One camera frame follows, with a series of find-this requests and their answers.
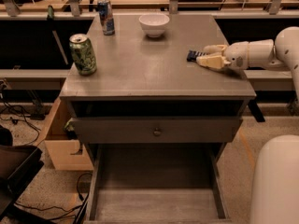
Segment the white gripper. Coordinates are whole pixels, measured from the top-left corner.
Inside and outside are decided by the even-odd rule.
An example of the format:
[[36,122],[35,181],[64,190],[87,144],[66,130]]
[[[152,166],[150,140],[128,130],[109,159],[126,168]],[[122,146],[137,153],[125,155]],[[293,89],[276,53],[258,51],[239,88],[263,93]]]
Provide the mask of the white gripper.
[[249,42],[236,42],[227,47],[227,45],[208,45],[204,47],[206,54],[196,58],[196,62],[203,67],[220,70],[228,65],[233,70],[246,70],[249,67]]

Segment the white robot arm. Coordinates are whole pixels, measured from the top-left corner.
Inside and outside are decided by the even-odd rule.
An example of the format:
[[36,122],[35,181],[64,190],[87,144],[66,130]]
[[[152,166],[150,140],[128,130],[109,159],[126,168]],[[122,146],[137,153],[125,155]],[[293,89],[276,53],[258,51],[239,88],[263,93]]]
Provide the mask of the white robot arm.
[[[204,47],[196,62],[213,70],[287,67],[299,96],[299,28],[274,39]],[[299,224],[299,136],[285,134],[265,143],[252,181],[249,224]]]

